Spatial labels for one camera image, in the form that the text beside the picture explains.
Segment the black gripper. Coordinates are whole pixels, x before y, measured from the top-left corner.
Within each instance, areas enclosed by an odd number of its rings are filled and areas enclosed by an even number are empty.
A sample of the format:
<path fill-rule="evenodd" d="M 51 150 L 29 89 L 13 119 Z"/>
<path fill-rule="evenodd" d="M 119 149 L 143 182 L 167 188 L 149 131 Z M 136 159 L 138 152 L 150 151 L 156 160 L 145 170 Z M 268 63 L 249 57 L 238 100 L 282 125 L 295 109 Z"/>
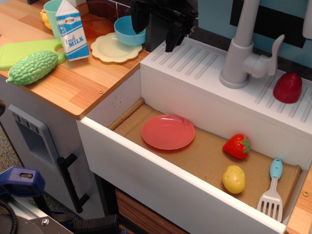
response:
<path fill-rule="evenodd" d="M 170 28 L 166 36 L 165 52 L 172 52 L 180 46 L 185 34 L 189 34 L 194 27 L 194 20 L 198 11 L 186 0 L 132 0 L 132 26 L 136 34 L 143 31 L 150 21 L 150 15 L 155 15 L 169 23 Z"/>

